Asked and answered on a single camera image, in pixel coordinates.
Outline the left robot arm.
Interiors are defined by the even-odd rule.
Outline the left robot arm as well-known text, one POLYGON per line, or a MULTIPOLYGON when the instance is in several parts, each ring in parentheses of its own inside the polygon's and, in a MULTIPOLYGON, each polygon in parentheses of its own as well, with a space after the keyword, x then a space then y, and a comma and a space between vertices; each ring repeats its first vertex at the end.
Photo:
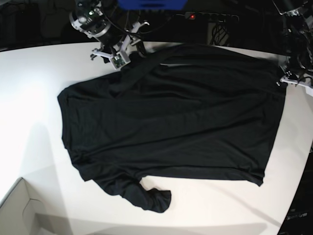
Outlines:
POLYGON ((277 82, 300 86, 313 95, 313 2, 311 0, 274 0, 284 22, 287 58, 280 65, 283 76, 277 82))

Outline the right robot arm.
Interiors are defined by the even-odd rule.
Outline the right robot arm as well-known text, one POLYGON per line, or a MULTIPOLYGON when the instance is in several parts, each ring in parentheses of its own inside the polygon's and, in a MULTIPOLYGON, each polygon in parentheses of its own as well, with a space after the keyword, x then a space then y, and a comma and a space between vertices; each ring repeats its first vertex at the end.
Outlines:
POLYGON ((103 0, 77 0, 76 9, 69 14, 69 19, 74 29, 100 43, 100 48, 92 50, 91 60, 101 57, 104 63, 110 63, 118 70, 131 62, 128 47, 136 47, 141 57, 147 55, 139 30, 149 23, 139 19, 130 23, 130 14, 127 13, 122 27, 113 21, 115 10, 109 14, 107 9, 103 0))

